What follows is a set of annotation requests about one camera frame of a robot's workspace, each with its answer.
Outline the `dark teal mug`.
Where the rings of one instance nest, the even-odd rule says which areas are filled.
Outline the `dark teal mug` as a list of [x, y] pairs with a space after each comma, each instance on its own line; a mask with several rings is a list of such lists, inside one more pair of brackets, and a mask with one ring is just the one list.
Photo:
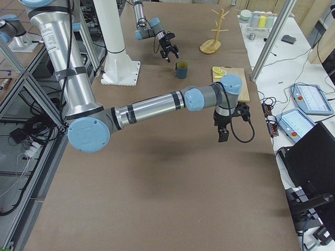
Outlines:
[[185, 79], [187, 77], [188, 64], [183, 61], [176, 62], [175, 70], [178, 79]]

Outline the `wooden mug rack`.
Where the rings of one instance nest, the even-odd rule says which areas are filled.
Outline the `wooden mug rack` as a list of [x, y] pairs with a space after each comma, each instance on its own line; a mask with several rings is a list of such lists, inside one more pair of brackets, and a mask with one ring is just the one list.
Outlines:
[[215, 32], [215, 37], [214, 37], [213, 39], [208, 39], [207, 41], [205, 41], [205, 42], [199, 47], [199, 50], [200, 50], [203, 54], [206, 54], [206, 55], [214, 54], [215, 52], [217, 52], [217, 50], [221, 47], [221, 43], [220, 43], [220, 41], [219, 41], [219, 33], [220, 33], [220, 32], [225, 32], [225, 31], [229, 31], [228, 29], [221, 30], [221, 24], [222, 24], [222, 21], [225, 19], [225, 16], [226, 16], [230, 11], [225, 12], [224, 9], [221, 9], [220, 13], [218, 13], [217, 11], [215, 11], [215, 10], [213, 10], [213, 9], [212, 9], [212, 11], [213, 11], [215, 14], [218, 14], [218, 15], [219, 15], [219, 20], [218, 20], [218, 21], [215, 20], [216, 28], [211, 30], [211, 31], [214, 31], [214, 32]]

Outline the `small steel cup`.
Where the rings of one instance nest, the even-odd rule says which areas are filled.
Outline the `small steel cup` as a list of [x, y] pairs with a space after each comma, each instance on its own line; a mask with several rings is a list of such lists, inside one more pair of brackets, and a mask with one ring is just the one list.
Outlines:
[[253, 40], [255, 39], [255, 37], [256, 37], [256, 34], [255, 34], [255, 33], [250, 33], [250, 34], [248, 35], [248, 39], [249, 39], [250, 41], [253, 41]]

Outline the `grey cup lying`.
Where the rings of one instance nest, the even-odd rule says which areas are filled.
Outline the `grey cup lying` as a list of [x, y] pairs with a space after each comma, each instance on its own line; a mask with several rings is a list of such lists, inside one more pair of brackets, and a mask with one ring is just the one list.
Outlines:
[[252, 14], [250, 19], [250, 27], [258, 27], [260, 15], [259, 14]]

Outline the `yellow cup lying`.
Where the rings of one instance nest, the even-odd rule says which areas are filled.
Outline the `yellow cup lying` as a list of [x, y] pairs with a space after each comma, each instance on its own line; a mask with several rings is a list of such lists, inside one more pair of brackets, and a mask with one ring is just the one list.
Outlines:
[[266, 26], [266, 16], [259, 16], [258, 28], [265, 28]]

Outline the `yellow lemon slice toy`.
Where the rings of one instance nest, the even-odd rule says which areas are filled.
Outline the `yellow lemon slice toy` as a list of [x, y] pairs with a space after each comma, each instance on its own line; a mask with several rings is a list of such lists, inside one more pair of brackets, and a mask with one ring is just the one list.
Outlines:
[[227, 74], [226, 71], [224, 71], [224, 70], [223, 70], [222, 68], [220, 68], [220, 67], [213, 67], [213, 68], [212, 68], [212, 72], [213, 72], [214, 77], [215, 77], [215, 76], [224, 76], [224, 75]]

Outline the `bamboo cutting board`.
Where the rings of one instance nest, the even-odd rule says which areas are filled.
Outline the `bamboo cutting board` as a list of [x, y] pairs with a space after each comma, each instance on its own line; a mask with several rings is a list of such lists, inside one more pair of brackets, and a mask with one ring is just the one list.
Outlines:
[[238, 98], [239, 101], [249, 102], [250, 97], [249, 97], [244, 69], [234, 68], [234, 67], [223, 67], [223, 66], [220, 68], [226, 71], [227, 74], [219, 81], [215, 81], [213, 79], [213, 82], [221, 82], [224, 88], [226, 89], [227, 93], [239, 94], [239, 98]]

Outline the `black power strip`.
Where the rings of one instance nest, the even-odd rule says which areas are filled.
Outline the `black power strip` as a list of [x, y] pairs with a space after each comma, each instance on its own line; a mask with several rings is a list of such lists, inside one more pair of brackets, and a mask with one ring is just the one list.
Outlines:
[[262, 109], [270, 137], [278, 136], [278, 122], [276, 117], [272, 114], [272, 106], [263, 102]]

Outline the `blue teach pendant near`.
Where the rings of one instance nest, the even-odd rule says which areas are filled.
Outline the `blue teach pendant near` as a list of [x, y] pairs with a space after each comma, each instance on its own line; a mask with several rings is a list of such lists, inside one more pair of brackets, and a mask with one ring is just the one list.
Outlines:
[[299, 108], [294, 108], [276, 116], [279, 127], [297, 143], [316, 124]]

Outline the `blue teach pendant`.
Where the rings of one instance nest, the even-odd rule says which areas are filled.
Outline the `blue teach pendant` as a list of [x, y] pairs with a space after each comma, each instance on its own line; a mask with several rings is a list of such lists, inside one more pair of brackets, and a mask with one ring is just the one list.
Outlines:
[[328, 116], [334, 110], [318, 85], [295, 84], [291, 93], [298, 107], [307, 115]]
[[316, 124], [299, 108], [294, 108], [276, 116], [279, 127], [297, 143]]

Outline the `light blue bowl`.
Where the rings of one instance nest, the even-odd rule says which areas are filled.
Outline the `light blue bowl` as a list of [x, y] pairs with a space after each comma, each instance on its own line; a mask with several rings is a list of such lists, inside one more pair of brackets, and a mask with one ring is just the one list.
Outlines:
[[240, 19], [242, 21], [248, 21], [252, 16], [252, 13], [250, 10], [244, 9], [240, 12]]

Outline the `black monitor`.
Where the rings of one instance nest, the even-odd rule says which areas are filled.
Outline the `black monitor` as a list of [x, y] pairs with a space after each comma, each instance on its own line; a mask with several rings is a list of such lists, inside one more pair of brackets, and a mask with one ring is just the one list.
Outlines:
[[334, 195], [334, 136], [322, 122], [278, 153], [296, 187], [311, 197]]

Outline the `blue teach pendant far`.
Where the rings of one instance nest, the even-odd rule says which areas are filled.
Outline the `blue teach pendant far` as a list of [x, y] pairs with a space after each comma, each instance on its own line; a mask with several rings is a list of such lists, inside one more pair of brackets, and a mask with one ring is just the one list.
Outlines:
[[295, 84], [291, 93], [298, 107], [307, 115], [328, 116], [334, 110], [318, 85]]

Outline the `black square pad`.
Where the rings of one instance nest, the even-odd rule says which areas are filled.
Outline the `black square pad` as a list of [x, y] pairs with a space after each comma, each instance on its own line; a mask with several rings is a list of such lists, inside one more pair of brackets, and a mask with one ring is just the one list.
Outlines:
[[296, 42], [296, 38], [291, 37], [290, 35], [283, 35], [281, 38], [281, 41], [289, 43], [289, 44], [294, 44]]

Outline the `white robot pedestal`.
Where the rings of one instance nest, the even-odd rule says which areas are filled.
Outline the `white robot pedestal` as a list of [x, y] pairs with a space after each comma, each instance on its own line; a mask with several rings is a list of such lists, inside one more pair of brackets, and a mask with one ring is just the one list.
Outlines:
[[94, 6], [107, 49], [101, 83], [136, 86], [140, 62], [133, 61], [126, 52], [117, 2], [96, 0]]

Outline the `aluminium frame post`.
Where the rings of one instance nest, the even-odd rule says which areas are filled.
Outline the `aluminium frame post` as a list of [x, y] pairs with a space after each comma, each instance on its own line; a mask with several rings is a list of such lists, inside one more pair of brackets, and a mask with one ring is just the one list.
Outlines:
[[280, 11], [274, 26], [267, 38], [267, 42], [265, 43], [260, 56], [256, 62], [256, 65], [250, 75], [250, 79], [252, 82], [256, 82], [257, 78], [259, 77], [262, 68], [265, 65], [265, 62], [267, 60], [267, 58], [269, 57], [270, 53], [272, 52], [272, 49], [275, 45], [275, 42], [282, 30], [282, 28], [284, 27], [290, 13], [292, 12], [295, 4], [296, 4], [297, 0], [286, 0], [282, 10]]

